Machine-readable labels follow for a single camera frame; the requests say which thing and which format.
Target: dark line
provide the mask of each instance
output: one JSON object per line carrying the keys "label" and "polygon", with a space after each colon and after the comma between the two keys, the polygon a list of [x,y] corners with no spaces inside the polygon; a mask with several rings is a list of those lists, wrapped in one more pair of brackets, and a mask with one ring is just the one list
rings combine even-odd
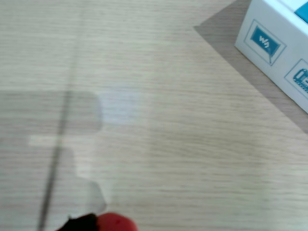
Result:
{"label": "dark line", "polygon": [[59,164],[59,159],[61,156],[61,148],[63,145],[63,136],[65,134],[65,129],[66,129],[66,124],[67,124],[67,119],[69,115],[69,110],[70,110],[70,103],[71,103],[71,98],[72,98],[72,87],[74,84],[74,77],[76,76],[76,67],[78,64],[78,57],[79,57],[79,49],[81,45],[81,36],[82,36],[82,30],[83,30],[83,23],[84,23],[84,14],[86,11],[86,3],[87,0],[82,1],[81,11],[80,11],[80,21],[79,25],[77,26],[77,35],[76,35],[76,42],[74,46],[74,54],[72,57],[72,63],[71,63],[71,70],[70,74],[68,76],[67,84],[66,84],[66,91],[64,94],[64,101],[63,101],[63,106],[62,106],[62,111],[61,111],[61,117],[58,125],[58,131],[57,131],[57,139],[55,142],[55,147],[52,153],[52,161],[50,165],[50,171],[48,174],[47,178],[47,184],[45,188],[45,194],[43,198],[43,202],[41,205],[40,209],[40,214],[39,214],[39,221],[38,221],[38,231],[44,231],[46,227],[46,221],[47,221],[47,216],[48,216],[48,211],[49,211],[49,206],[51,203],[51,197],[52,197],[52,191],[54,188],[54,183],[56,180],[56,175],[57,175],[57,170],[58,170],[58,164]]}

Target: printed logo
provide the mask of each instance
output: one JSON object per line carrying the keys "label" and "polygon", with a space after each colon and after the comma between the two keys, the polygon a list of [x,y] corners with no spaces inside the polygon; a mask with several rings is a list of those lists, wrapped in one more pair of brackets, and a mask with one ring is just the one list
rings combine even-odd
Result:
{"label": "printed logo", "polygon": [[308,63],[304,59],[297,62],[285,79],[308,98]]}
{"label": "printed logo", "polygon": [[273,65],[286,45],[254,20],[244,42],[269,65]]}
{"label": "printed logo", "polygon": [[301,69],[293,77],[295,83],[297,83],[302,89],[308,92],[308,71],[307,69]]}

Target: packaging box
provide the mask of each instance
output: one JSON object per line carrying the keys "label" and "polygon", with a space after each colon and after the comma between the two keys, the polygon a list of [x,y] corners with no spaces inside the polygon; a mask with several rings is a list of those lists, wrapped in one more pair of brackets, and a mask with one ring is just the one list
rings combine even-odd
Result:
{"label": "packaging box", "polygon": [[308,113],[308,0],[252,0],[235,47]]}

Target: table surface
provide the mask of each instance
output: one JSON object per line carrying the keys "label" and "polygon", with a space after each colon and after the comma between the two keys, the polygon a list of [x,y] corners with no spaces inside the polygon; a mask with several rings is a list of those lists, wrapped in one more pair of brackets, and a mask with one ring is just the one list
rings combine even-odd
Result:
{"label": "table surface", "polygon": [[2,0],[0,229],[302,231],[308,116],[235,48],[249,0]]}

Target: red cap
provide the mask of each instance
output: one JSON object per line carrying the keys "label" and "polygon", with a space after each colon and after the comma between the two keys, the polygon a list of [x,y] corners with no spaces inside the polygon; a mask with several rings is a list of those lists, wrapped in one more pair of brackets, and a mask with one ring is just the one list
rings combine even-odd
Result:
{"label": "red cap", "polygon": [[132,220],[116,213],[98,216],[97,225],[99,231],[138,231]]}

